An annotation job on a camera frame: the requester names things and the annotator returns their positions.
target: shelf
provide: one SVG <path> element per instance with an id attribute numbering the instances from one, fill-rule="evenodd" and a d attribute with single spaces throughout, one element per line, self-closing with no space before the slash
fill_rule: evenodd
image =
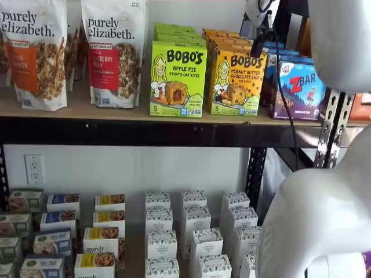
<path id="1" fill-rule="evenodd" d="M 22 109 L 14 88 L 0 90 L 0 142 L 3 144 L 131 145 L 178 147 L 293 147 L 288 120 L 272 120 L 266 108 L 257 116 L 202 119 L 149 116 L 149 94 L 134 109 L 97 108 L 89 85 L 77 82 L 68 107 L 56 112 Z M 295 122 L 299 147 L 316 148 L 319 122 Z"/>

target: black cable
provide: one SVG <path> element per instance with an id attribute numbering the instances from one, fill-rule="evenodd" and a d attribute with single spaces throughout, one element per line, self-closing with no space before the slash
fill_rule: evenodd
<path id="1" fill-rule="evenodd" d="M 282 102 L 283 102 L 283 106 L 285 106 L 285 109 L 286 109 L 286 112 L 288 113 L 288 116 L 289 116 L 289 120 L 290 120 L 290 125 L 291 125 L 291 130 L 292 130 L 292 134 L 293 134 L 293 137 L 294 137 L 294 149 L 295 149 L 295 168 L 296 168 L 296 171 L 298 170 L 299 168 L 299 149 L 297 147 L 297 142 L 296 142 L 296 132 L 295 132 L 295 126 L 294 126 L 294 122 L 292 121 L 292 117 L 291 117 L 291 113 L 290 113 L 290 110 L 289 110 L 289 107 L 288 107 L 288 104 L 286 102 L 286 99 L 285 99 L 285 96 L 283 95 L 283 91 L 282 91 L 282 86 L 281 86 L 281 79 L 279 78 L 279 48 L 278 48 L 278 37 L 277 37 L 277 32 L 276 32 L 276 29 L 275 27 L 273 26 L 273 35 L 274 35 L 274 39 L 276 41 L 276 49 L 277 49 L 277 61 L 276 61 L 276 69 L 277 69 L 277 81 L 278 81 L 278 87 L 279 87 L 279 92 L 281 94 L 281 98 L 282 98 Z"/>

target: oatmeal cup box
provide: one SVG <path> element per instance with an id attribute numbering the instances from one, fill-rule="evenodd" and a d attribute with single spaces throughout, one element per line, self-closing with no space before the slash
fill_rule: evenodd
<path id="1" fill-rule="evenodd" d="M 125 211 L 125 195 L 102 195 L 95 197 L 95 211 L 113 211 L 123 210 Z"/>
<path id="2" fill-rule="evenodd" d="M 248 207 L 250 200 L 245 192 L 226 193 L 221 201 L 219 229 L 225 239 L 227 233 L 228 212 L 236 207 Z"/>
<path id="3" fill-rule="evenodd" d="M 173 210 L 169 208 L 149 208 L 146 210 L 146 233 L 173 229 Z"/>
<path id="4" fill-rule="evenodd" d="M 260 227 L 239 227 L 234 230 L 234 245 L 231 264 L 234 278 L 240 275 L 242 260 L 246 254 L 256 254 L 257 241 L 261 232 Z"/>
<path id="5" fill-rule="evenodd" d="M 75 278 L 114 278 L 114 253 L 78 254 L 75 263 Z"/>
<path id="6" fill-rule="evenodd" d="M 175 231 L 148 232 L 146 258 L 176 258 L 177 240 Z"/>
<path id="7" fill-rule="evenodd" d="M 63 255 L 27 255 L 19 270 L 20 278 L 65 278 Z"/>
<path id="8" fill-rule="evenodd" d="M 17 188 L 9 196 L 11 213 L 39 213 L 43 210 L 43 189 Z"/>
<path id="9" fill-rule="evenodd" d="M 202 117 L 207 55 L 204 45 L 152 42 L 150 116 Z"/>
<path id="10" fill-rule="evenodd" d="M 183 258 L 188 258 L 191 251 L 192 232 L 210 229 L 211 215 L 207 207 L 185 208 L 181 217 L 180 247 Z"/>
<path id="11" fill-rule="evenodd" d="M 123 210 L 118 210 L 94 213 L 93 227 L 117 227 L 119 237 L 125 237 L 125 212 Z"/>
<path id="12" fill-rule="evenodd" d="M 257 115 L 267 54 L 220 45 L 213 49 L 209 110 L 213 115 Z"/>
<path id="13" fill-rule="evenodd" d="M 196 278 L 230 278 L 232 267 L 227 255 L 199 257 L 196 261 Z"/>
<path id="14" fill-rule="evenodd" d="M 73 276 L 74 260 L 70 228 L 36 233 L 33 252 L 36 255 L 63 255 L 66 277 Z"/>
<path id="15" fill-rule="evenodd" d="M 179 278 L 179 265 L 175 258 L 147 259 L 146 278 Z"/>
<path id="16" fill-rule="evenodd" d="M 147 192 L 145 195 L 146 209 L 169 209 L 170 194 L 167 192 Z"/>

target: purely elizabeth box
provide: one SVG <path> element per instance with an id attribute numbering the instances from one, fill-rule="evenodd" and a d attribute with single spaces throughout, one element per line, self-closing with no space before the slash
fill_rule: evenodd
<path id="1" fill-rule="evenodd" d="M 149 232 L 146 245 L 147 259 L 176 258 L 175 231 Z"/>

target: bobo's oat bites box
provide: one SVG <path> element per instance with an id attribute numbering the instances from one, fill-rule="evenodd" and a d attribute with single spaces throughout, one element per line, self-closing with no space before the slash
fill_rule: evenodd
<path id="1" fill-rule="evenodd" d="M 279 78 L 291 117 L 294 120 L 317 120 L 326 86 L 312 64 L 285 61 L 283 56 L 281 60 Z M 275 119 L 288 119 L 277 83 L 272 85 L 270 113 Z"/>
<path id="2" fill-rule="evenodd" d="M 201 118 L 207 50 L 152 42 L 151 116 Z"/>
<path id="3" fill-rule="evenodd" d="M 267 54 L 217 46 L 213 52 L 209 109 L 214 115 L 257 115 Z"/>

